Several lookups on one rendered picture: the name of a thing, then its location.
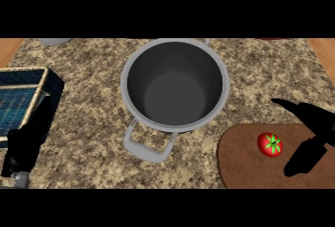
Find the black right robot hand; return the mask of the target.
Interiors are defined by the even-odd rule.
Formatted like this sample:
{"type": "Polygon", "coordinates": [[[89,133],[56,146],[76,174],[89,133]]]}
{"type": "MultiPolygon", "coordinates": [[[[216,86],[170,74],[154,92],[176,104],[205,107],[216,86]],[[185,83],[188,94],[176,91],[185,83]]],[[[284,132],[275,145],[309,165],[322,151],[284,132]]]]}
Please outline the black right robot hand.
{"type": "Polygon", "coordinates": [[[281,98],[273,98],[272,102],[295,115],[315,133],[315,136],[297,147],[284,167],[284,175],[291,177],[297,174],[307,174],[318,165],[328,151],[325,144],[335,147],[335,113],[306,102],[295,104],[281,98]]]}

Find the grey metal pot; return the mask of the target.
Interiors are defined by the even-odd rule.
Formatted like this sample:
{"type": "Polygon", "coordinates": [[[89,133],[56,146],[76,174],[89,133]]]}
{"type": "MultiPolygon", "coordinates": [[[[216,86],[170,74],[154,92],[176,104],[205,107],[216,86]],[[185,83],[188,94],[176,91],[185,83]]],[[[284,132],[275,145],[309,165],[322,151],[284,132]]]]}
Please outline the grey metal pot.
{"type": "Polygon", "coordinates": [[[220,114],[229,90],[226,64],[208,41],[160,38],[145,44],[121,71],[121,98],[133,115],[123,139],[126,150],[140,160],[166,161],[177,135],[220,114]],[[139,123],[170,134],[161,152],[132,140],[139,123]]]}

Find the grey round object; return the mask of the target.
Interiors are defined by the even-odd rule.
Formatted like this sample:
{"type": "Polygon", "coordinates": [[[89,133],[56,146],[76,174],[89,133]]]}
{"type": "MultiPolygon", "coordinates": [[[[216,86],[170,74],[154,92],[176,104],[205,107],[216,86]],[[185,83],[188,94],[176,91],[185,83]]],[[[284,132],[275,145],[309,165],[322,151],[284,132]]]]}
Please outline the grey round object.
{"type": "Polygon", "coordinates": [[[53,46],[53,45],[61,45],[64,43],[68,43],[71,41],[71,38],[39,38],[39,41],[43,44],[53,46]]]}

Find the blue wicker basket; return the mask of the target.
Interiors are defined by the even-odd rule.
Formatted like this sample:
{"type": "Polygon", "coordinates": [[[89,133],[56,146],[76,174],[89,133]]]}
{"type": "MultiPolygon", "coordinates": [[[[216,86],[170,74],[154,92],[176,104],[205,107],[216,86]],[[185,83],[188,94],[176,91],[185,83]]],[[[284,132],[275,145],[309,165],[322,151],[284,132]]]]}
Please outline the blue wicker basket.
{"type": "Polygon", "coordinates": [[[0,148],[8,148],[6,134],[28,123],[42,100],[52,97],[56,112],[64,80],[47,67],[0,68],[0,148]]]}

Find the red tomato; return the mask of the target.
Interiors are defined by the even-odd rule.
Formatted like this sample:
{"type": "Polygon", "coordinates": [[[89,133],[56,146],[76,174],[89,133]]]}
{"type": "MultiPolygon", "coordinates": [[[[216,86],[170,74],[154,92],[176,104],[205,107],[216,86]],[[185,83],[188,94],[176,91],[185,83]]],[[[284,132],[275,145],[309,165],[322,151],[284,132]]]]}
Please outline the red tomato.
{"type": "Polygon", "coordinates": [[[284,153],[284,141],[270,132],[264,132],[259,136],[259,148],[267,157],[278,157],[284,153]]]}

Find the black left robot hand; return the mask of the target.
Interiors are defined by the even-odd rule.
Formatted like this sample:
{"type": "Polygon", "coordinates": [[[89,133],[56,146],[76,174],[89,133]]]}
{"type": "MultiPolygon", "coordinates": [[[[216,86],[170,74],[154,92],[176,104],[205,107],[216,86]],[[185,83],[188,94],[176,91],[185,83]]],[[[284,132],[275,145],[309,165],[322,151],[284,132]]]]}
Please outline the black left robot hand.
{"type": "Polygon", "coordinates": [[[30,172],[36,166],[40,146],[45,143],[52,122],[52,98],[46,97],[31,115],[30,122],[21,129],[8,132],[8,151],[2,177],[30,172]]]}

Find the brown wooden cutting board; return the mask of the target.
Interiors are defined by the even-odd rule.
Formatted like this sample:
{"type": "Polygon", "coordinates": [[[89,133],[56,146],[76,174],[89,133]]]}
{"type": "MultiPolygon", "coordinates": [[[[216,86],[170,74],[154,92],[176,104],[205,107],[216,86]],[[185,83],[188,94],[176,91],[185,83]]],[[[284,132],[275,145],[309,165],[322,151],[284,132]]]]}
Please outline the brown wooden cutting board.
{"type": "Polygon", "coordinates": [[[307,174],[284,175],[284,166],[301,142],[315,134],[304,124],[238,124],[220,139],[217,159],[226,188],[335,188],[335,147],[307,174]],[[261,133],[273,133],[284,141],[284,153],[272,158],[259,148],[261,133]]]}

